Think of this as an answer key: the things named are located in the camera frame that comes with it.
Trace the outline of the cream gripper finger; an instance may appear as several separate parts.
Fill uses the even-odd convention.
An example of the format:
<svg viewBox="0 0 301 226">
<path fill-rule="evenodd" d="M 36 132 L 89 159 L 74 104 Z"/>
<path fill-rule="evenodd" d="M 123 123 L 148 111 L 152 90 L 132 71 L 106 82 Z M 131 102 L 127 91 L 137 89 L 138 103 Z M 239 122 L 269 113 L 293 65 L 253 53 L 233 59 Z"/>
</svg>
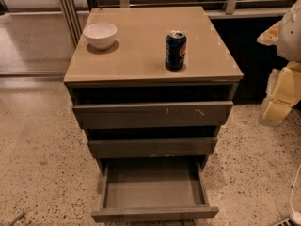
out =
<svg viewBox="0 0 301 226">
<path fill-rule="evenodd" d="M 277 44 L 277 36 L 280 22 L 276 22 L 257 37 L 257 43 L 271 46 Z"/>
<path fill-rule="evenodd" d="M 282 121 L 301 100 L 301 72 L 288 67 L 273 69 L 266 94 L 262 116 L 270 121 Z"/>
</svg>

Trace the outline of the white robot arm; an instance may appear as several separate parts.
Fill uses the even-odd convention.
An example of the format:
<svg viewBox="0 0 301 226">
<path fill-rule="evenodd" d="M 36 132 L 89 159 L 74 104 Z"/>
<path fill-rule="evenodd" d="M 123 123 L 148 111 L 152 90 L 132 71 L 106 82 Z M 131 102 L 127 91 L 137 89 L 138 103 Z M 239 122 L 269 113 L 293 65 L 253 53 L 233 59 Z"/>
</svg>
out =
<svg viewBox="0 0 301 226">
<path fill-rule="evenodd" d="M 288 61 L 281 70 L 272 70 L 261 105 L 260 124 L 275 126 L 301 101 L 301 0 L 279 22 L 261 33 L 257 43 L 275 45 L 277 55 Z"/>
</svg>

